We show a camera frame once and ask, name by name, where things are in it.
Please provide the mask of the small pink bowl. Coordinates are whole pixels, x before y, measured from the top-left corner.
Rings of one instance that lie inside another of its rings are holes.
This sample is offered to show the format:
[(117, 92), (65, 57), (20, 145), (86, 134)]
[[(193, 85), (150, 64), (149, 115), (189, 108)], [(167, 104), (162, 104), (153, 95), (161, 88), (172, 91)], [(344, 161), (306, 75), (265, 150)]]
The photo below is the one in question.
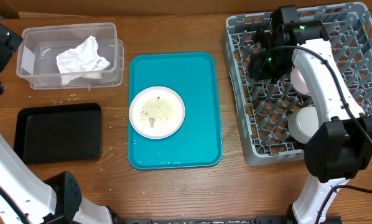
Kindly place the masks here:
[(296, 67), (294, 67), (290, 73), (290, 80), (296, 91), (298, 91), (300, 94), (310, 96), (310, 92), (307, 88), (305, 80)]

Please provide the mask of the grey bowl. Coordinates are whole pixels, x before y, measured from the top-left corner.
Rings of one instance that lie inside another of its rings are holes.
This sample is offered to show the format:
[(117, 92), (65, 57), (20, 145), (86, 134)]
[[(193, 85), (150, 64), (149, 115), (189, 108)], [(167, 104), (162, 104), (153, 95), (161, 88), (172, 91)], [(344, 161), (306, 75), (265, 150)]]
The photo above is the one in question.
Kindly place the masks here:
[(291, 136), (302, 144), (308, 143), (319, 128), (317, 112), (314, 106), (307, 106), (295, 111), (288, 120)]

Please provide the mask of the white napkin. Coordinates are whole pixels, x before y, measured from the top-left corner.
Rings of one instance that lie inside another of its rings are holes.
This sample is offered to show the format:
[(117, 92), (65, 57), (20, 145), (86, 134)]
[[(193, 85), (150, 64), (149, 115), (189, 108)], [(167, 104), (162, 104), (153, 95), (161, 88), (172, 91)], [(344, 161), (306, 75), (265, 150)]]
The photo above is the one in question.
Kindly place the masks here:
[(110, 66), (110, 62), (98, 55), (98, 42), (92, 35), (74, 49), (66, 50), (56, 56), (62, 85), (68, 85), (77, 78), (101, 79), (100, 73)]

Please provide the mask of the large white plate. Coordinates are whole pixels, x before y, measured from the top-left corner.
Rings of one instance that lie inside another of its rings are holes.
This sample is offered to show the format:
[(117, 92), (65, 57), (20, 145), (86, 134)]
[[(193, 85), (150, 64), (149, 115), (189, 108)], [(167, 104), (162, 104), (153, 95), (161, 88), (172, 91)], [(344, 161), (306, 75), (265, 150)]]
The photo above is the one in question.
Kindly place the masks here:
[(184, 119), (184, 101), (178, 93), (164, 86), (144, 89), (129, 106), (131, 126), (148, 139), (164, 139), (173, 135)]

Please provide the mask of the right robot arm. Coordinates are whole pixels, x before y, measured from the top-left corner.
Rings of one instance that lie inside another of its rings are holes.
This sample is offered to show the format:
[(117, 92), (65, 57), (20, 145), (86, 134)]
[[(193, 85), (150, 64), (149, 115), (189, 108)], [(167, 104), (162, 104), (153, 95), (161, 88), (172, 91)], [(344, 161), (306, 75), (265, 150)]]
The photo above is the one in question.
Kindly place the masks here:
[(348, 188), (348, 181), (370, 163), (372, 116), (364, 113), (345, 85), (322, 22), (302, 22), (295, 6), (276, 9), (270, 20), (272, 31), (256, 34), (261, 50), (251, 56), (249, 77), (277, 81), (297, 69), (319, 122), (318, 130), (305, 145), (308, 179), (282, 221), (325, 223), (337, 193)]

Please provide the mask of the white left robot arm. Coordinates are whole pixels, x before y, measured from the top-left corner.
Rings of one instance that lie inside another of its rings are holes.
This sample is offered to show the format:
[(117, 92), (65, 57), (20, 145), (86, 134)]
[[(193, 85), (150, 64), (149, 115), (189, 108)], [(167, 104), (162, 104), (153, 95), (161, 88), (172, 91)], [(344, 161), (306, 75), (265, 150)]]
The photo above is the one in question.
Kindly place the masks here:
[[(22, 37), (0, 24), (0, 73), (19, 48)], [(0, 81), (0, 96), (4, 86)], [(52, 109), (84, 109), (101, 121), (96, 103)], [(63, 171), (45, 181), (24, 164), (0, 133), (0, 217), (4, 223), (124, 223), (117, 213), (81, 194), (74, 175)]]

